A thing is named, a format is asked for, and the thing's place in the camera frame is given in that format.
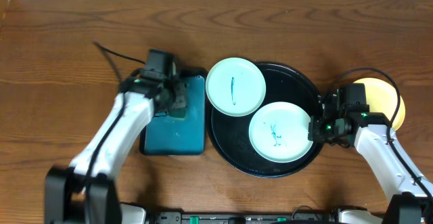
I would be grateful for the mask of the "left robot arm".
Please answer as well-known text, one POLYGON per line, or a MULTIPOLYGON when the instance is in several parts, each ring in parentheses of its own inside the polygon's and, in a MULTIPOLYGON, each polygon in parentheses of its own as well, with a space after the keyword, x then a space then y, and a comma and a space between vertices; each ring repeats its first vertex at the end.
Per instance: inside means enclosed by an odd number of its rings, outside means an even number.
POLYGON ((45 178, 45 223, 145 223, 146 210, 120 202, 116 178, 135 140, 158 112, 182 108, 179 79, 125 79, 103 125, 70 166, 45 178))

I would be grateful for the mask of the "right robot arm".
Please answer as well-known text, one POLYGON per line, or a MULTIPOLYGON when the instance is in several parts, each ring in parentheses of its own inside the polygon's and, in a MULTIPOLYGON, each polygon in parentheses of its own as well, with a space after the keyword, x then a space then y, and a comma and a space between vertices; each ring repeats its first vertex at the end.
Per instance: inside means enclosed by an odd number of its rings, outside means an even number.
POLYGON ((388 201, 385 215, 341 210, 341 223, 431 223, 432 182, 416 167, 382 113, 349 112, 342 118, 311 117, 308 139, 340 144, 362 155, 388 201))

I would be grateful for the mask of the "green yellow sponge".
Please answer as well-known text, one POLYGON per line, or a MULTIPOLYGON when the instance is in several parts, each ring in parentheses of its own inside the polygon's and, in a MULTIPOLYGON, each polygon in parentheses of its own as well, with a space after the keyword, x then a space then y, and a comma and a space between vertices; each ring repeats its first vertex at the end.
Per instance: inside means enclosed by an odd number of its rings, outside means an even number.
POLYGON ((175 120, 184 120, 187 114, 187 108, 177 108, 168 111, 168 115, 175 120))

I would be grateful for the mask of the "yellow plate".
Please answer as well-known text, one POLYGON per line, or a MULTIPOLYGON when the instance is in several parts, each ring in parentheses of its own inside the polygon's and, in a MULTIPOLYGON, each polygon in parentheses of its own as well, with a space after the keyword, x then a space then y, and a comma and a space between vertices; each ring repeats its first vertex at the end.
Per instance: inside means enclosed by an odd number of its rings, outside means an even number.
MULTIPOLYGON (((397 95, 395 88, 386 81, 376 78, 363 78, 353 82, 354 84, 364 84, 365 99, 371 113, 383 113, 390 121, 394 115, 397 105, 397 95)), ((397 115, 392 122, 392 128, 397 131, 405 119, 405 103, 400 96, 400 104, 397 115)))

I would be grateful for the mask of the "light green plate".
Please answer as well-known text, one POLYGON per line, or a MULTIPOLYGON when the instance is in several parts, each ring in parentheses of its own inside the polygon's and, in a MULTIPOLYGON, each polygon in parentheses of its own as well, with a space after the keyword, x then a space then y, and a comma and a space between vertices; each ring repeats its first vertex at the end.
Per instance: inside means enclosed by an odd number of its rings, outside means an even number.
POLYGON ((308 140, 310 121, 310 116, 295 104, 267 104, 250 121, 250 143, 266 160, 276 163, 293 162, 306 155, 313 146, 313 142, 308 140))

